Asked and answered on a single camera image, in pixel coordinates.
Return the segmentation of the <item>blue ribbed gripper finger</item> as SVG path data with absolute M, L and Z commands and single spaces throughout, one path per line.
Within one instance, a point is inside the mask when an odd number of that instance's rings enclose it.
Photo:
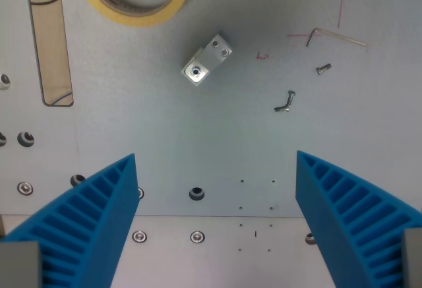
M 137 208 L 129 154 L 52 200 L 3 242 L 39 244 L 42 287 L 111 287 Z
M 302 151 L 295 198 L 336 287 L 404 286 L 402 239 L 421 226 L 421 212 Z

